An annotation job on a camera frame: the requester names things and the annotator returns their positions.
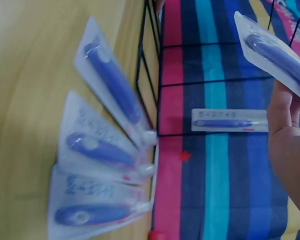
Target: pink stripe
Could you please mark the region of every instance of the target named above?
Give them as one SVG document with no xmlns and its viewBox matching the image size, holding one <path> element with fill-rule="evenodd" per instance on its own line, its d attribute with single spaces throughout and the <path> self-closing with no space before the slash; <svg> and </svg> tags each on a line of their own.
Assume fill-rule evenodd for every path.
<svg viewBox="0 0 300 240">
<path fill-rule="evenodd" d="M 164 50 L 166 61 L 163 62 L 162 82 L 182 83 L 184 79 L 182 65 L 182 48 Z M 183 99 L 182 86 L 163 87 L 160 106 L 160 134 L 180 134 L 183 131 Z"/>
<path fill-rule="evenodd" d="M 166 0 L 164 8 L 163 45 L 182 44 L 180 0 Z"/>
<path fill-rule="evenodd" d="M 182 137 L 159 140 L 159 165 L 154 205 L 154 230 L 165 240 L 179 240 Z"/>
<path fill-rule="evenodd" d="M 163 53 L 163 75 L 162 85 L 167 84 L 181 84 L 183 78 L 179 77 L 180 72 L 183 71 L 182 63 L 182 48 L 168 48 Z"/>
<path fill-rule="evenodd" d="M 285 33 L 290 41 L 294 32 L 291 28 L 291 24 L 289 23 L 289 21 L 293 21 L 293 20 L 287 14 L 284 14 L 284 12 L 286 12 L 287 10 L 285 9 L 285 7 L 278 4 L 277 2 L 274 3 L 274 9 L 276 10 L 280 19 L 282 20 Z M 291 48 L 300 57 L 300 42 L 293 41 Z"/>
<path fill-rule="evenodd" d="M 161 91 L 160 134 L 181 134 L 183 130 L 183 87 L 164 87 Z"/>
</svg>

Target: wooden table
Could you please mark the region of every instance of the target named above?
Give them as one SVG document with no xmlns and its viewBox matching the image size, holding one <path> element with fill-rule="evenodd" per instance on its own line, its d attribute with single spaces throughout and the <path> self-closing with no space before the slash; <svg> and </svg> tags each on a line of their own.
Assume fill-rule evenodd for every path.
<svg viewBox="0 0 300 240">
<path fill-rule="evenodd" d="M 134 86 L 143 8 L 143 0 L 0 0 L 0 240 L 47 239 L 49 180 L 68 91 L 114 122 L 72 64 L 89 16 Z M 144 31 L 156 89 L 159 64 L 149 14 Z M 140 86 L 155 120 L 143 63 Z M 98 239 L 142 240 L 150 226 L 149 213 Z"/>
</svg>

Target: pregnancy test package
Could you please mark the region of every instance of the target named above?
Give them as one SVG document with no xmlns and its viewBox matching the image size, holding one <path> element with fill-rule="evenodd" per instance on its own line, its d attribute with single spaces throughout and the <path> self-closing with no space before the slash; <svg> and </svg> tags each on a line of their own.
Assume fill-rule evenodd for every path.
<svg viewBox="0 0 300 240">
<path fill-rule="evenodd" d="M 244 57 L 300 97 L 300 57 L 250 18 L 234 13 Z"/>
<path fill-rule="evenodd" d="M 73 64 L 138 148 L 156 145 L 157 133 L 150 129 L 137 96 L 93 17 L 86 24 Z"/>
<path fill-rule="evenodd" d="M 194 108 L 193 132 L 268 132 L 266 110 Z"/>
<path fill-rule="evenodd" d="M 69 173 L 142 185 L 157 171 L 148 156 L 74 91 L 66 97 L 57 164 Z"/>
<path fill-rule="evenodd" d="M 55 165 L 50 181 L 48 240 L 83 240 L 125 225 L 153 208 L 145 191 L 100 178 L 66 173 Z"/>
</svg>

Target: pregnancy test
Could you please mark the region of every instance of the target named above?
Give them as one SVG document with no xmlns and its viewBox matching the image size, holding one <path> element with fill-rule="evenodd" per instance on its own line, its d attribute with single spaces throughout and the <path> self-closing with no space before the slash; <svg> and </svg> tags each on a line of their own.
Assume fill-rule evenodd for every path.
<svg viewBox="0 0 300 240">
<path fill-rule="evenodd" d="M 139 202 L 132 207 L 120 204 L 80 204 L 59 208 L 54 220 L 66 226 L 90 226 L 122 220 L 133 213 L 141 214 L 150 209 L 149 202 Z"/>
<path fill-rule="evenodd" d="M 267 121 L 249 121 L 249 120 L 234 120 L 234 119 L 217 119 L 217 120 L 195 120 L 193 125 L 196 127 L 208 128 L 244 128 L 252 125 L 268 124 Z"/>
<path fill-rule="evenodd" d="M 141 134 L 142 140 L 149 145 L 155 145 L 157 143 L 157 133 L 144 129 L 142 125 L 142 110 L 139 106 L 138 99 L 128 85 L 128 79 L 111 59 L 107 50 L 98 43 L 91 42 L 84 47 L 84 53 L 123 114 L 134 124 Z"/>
<path fill-rule="evenodd" d="M 139 159 L 136 161 L 134 156 L 97 137 L 81 132 L 72 132 L 66 138 L 66 143 L 69 148 L 90 159 L 109 163 L 123 169 L 135 169 L 143 177 L 154 174 L 153 164 L 143 163 L 136 166 L 140 161 Z"/>
<path fill-rule="evenodd" d="M 244 42 L 254 52 L 300 83 L 300 60 L 295 59 L 272 39 L 263 35 L 250 34 L 244 39 Z"/>
</svg>

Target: hand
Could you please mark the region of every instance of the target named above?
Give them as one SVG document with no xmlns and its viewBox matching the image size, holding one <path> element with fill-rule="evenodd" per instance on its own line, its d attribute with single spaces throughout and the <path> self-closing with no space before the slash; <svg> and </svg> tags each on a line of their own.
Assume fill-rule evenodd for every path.
<svg viewBox="0 0 300 240">
<path fill-rule="evenodd" d="M 274 173 L 300 209 L 300 98 L 276 80 L 267 109 L 268 151 Z"/>
</svg>

